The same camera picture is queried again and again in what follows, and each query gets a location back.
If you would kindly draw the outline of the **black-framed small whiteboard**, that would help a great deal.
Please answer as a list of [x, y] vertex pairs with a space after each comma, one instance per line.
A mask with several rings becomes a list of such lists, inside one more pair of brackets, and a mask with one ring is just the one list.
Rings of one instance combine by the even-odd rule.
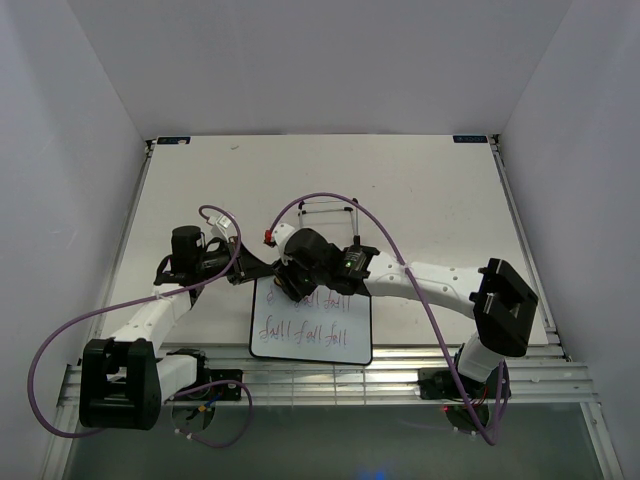
[[366, 366], [373, 357], [372, 301], [319, 286], [294, 302], [274, 278], [259, 279], [249, 352], [261, 359]]

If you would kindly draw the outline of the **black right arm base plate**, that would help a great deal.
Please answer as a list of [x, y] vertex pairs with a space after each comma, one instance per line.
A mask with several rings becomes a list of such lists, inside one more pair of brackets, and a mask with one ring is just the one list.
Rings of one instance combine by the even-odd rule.
[[[484, 382], [460, 376], [466, 394], [472, 402], [494, 399], [498, 389], [499, 368], [496, 367]], [[418, 370], [417, 384], [423, 400], [451, 400], [461, 402], [462, 396], [448, 368], [422, 368]]]

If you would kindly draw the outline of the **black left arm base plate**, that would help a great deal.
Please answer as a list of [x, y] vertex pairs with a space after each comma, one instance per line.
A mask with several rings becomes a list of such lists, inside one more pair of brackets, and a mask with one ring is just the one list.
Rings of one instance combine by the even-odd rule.
[[243, 389], [235, 382], [243, 381], [244, 372], [241, 369], [208, 369], [205, 380], [207, 383], [216, 382], [210, 387], [204, 396], [210, 401], [239, 401], [243, 395]]

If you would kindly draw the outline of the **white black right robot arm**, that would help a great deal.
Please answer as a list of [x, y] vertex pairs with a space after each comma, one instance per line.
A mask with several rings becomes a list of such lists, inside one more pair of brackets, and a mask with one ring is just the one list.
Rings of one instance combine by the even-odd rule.
[[479, 268], [412, 262], [374, 247], [344, 249], [310, 228], [286, 223], [266, 232], [265, 242], [278, 251], [276, 282], [294, 302], [323, 286], [343, 296], [427, 301], [475, 323], [452, 371], [454, 390], [474, 397], [506, 358], [527, 353], [538, 297], [505, 260], [492, 258]]

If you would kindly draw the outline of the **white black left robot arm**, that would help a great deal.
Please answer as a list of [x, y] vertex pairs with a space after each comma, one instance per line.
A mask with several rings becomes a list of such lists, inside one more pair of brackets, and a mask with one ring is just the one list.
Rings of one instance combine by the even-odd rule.
[[159, 354], [170, 331], [215, 277], [232, 285], [271, 275], [271, 265], [231, 238], [205, 239], [193, 225], [177, 227], [171, 252], [159, 264], [150, 301], [111, 336], [94, 339], [82, 357], [79, 417], [98, 429], [151, 429], [162, 404], [179, 392], [205, 397], [212, 376], [202, 353], [189, 348]]

